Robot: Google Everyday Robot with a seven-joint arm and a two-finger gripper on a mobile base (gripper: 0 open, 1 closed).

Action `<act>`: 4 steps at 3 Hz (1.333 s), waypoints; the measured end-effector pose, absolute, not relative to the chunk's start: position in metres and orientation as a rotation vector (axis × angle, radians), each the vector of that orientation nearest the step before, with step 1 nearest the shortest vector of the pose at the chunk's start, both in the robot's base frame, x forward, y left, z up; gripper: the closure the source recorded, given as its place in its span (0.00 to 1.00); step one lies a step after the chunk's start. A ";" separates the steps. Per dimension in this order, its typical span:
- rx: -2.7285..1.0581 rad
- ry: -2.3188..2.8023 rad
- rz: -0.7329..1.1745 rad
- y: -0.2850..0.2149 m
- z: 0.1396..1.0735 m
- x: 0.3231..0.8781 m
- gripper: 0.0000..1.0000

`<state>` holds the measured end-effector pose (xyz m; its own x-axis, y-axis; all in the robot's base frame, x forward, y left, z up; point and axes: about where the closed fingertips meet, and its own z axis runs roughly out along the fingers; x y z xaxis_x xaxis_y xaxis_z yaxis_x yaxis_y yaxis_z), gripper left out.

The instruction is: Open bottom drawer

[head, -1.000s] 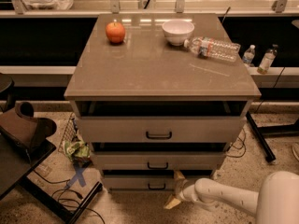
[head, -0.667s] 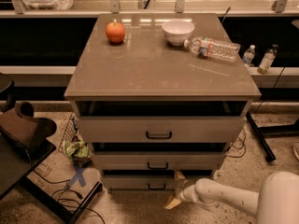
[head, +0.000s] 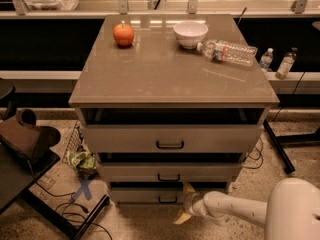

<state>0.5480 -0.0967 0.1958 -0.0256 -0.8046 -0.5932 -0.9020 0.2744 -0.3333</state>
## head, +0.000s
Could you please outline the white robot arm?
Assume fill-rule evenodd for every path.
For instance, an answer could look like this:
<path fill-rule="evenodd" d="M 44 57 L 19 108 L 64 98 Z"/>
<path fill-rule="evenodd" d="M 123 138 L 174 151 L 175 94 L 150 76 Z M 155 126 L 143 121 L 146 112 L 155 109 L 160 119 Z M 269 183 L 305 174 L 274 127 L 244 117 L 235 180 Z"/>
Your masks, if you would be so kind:
<path fill-rule="evenodd" d="M 183 193 L 183 208 L 174 224 L 199 216 L 224 226 L 235 216 L 262 227 L 264 240 L 320 240 L 320 189 L 305 180 L 281 180 L 266 202 L 218 191 L 202 195 L 190 183 L 184 184 Z"/>

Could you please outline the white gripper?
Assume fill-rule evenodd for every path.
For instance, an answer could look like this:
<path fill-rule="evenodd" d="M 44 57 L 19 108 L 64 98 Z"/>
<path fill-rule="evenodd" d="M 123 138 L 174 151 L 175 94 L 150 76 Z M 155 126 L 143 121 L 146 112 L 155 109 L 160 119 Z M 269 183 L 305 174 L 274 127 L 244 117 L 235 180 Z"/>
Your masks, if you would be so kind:
<path fill-rule="evenodd" d="M 183 183 L 183 193 L 186 195 L 184 200 L 184 210 L 179 210 L 173 223 L 181 225 L 192 216 L 202 216 L 204 212 L 203 197 L 189 182 Z"/>

